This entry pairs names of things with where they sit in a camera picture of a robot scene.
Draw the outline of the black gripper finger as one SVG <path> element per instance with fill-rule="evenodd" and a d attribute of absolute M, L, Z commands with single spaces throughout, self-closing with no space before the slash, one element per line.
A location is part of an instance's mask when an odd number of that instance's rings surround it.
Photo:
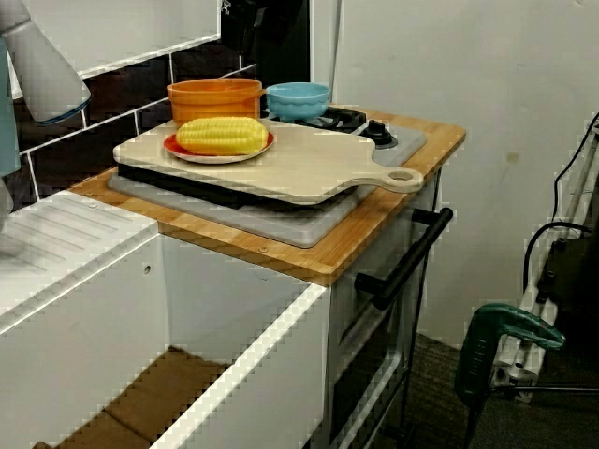
<path fill-rule="evenodd" d="M 227 47 L 247 47 L 256 19 L 256 2 L 223 0 L 221 3 L 221 40 Z"/>

